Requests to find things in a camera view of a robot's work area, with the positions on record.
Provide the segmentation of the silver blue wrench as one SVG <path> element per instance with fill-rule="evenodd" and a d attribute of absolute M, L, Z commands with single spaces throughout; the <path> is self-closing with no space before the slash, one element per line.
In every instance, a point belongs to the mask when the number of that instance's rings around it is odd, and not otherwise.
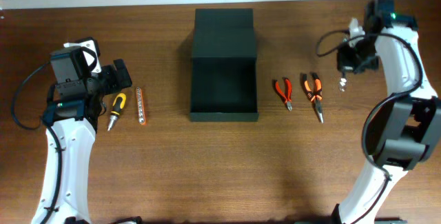
<path fill-rule="evenodd" d="M 339 89 L 341 92 L 345 92 L 347 89 L 347 78 L 346 78 L 346 74 L 344 72 L 342 73 L 342 75 L 340 77 Z"/>

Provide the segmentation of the orange black needle-nose pliers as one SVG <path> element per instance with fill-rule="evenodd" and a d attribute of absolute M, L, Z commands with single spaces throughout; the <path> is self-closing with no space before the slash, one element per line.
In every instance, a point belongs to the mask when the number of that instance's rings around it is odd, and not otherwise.
<path fill-rule="evenodd" d="M 320 78 L 315 72 L 311 73 L 311 76 L 314 80 L 315 87 L 312 90 L 309 87 L 308 81 L 307 81 L 307 75 L 302 74 L 302 86 L 305 91 L 305 94 L 307 95 L 307 98 L 309 101 L 314 105 L 314 110 L 316 112 L 316 115 L 318 117 L 318 120 L 321 123 L 324 123 L 324 116 L 323 116 L 323 110 L 322 110 L 322 83 Z"/>

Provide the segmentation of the small red cutting pliers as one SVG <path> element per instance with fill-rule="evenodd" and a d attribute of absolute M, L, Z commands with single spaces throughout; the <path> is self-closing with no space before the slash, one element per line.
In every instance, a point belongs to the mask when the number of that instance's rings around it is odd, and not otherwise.
<path fill-rule="evenodd" d="M 284 81 L 284 84 L 285 84 L 285 89 L 284 90 L 282 90 L 280 88 L 279 82 L 277 80 L 273 80 L 274 89 L 275 89 L 276 93 L 278 94 L 278 96 L 283 101 L 283 103 L 285 104 L 285 107 L 289 111 L 292 111 L 292 109 L 293 109 L 293 107 L 292 107 L 292 99 L 291 99 L 292 84 L 291 84 L 291 81 L 287 77 L 284 77 L 283 81 Z"/>

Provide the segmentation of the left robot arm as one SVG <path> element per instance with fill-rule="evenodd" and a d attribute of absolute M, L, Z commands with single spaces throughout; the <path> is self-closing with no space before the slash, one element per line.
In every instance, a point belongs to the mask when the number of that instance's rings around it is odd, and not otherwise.
<path fill-rule="evenodd" d="M 48 157 L 32 222 L 90 223 L 88 170 L 103 98 L 115 94 L 110 122 L 116 123 L 127 101 L 122 90 L 132 80 L 121 59 L 95 72 L 98 54 L 78 44 L 51 53 L 50 64 L 57 81 L 48 90 L 41 118 Z"/>

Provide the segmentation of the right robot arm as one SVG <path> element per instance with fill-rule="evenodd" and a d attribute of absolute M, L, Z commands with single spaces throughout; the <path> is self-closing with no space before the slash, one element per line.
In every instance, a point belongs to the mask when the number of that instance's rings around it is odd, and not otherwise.
<path fill-rule="evenodd" d="M 440 99 L 424 72 L 414 17 L 396 13 L 393 0 L 371 0 L 363 24 L 353 19 L 338 47 L 343 74 L 381 65 L 387 98 L 372 109 L 362 129 L 366 162 L 332 223 L 374 223 L 396 183 L 427 160 L 440 140 Z"/>

